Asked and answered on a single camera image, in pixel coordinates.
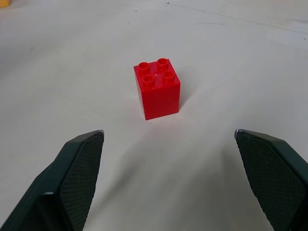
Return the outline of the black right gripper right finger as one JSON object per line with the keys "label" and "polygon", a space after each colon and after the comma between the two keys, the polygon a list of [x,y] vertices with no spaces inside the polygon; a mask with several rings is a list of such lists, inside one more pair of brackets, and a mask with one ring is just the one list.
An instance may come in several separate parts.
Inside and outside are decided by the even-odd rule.
{"label": "black right gripper right finger", "polygon": [[274,231],[308,231],[308,163],[273,136],[238,129],[234,137],[250,188]]}

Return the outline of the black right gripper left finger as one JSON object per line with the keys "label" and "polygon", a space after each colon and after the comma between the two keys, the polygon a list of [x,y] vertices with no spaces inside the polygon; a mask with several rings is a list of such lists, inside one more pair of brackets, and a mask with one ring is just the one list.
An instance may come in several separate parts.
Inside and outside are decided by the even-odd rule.
{"label": "black right gripper left finger", "polygon": [[96,190],[103,142],[102,130],[66,142],[0,231],[83,231]]}

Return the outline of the red toy brick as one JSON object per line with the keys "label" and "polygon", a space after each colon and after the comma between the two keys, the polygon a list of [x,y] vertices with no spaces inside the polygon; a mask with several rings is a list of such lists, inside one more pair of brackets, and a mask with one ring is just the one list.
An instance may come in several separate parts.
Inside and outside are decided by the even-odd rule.
{"label": "red toy brick", "polygon": [[141,62],[133,68],[145,120],[179,112],[180,80],[169,59]]}

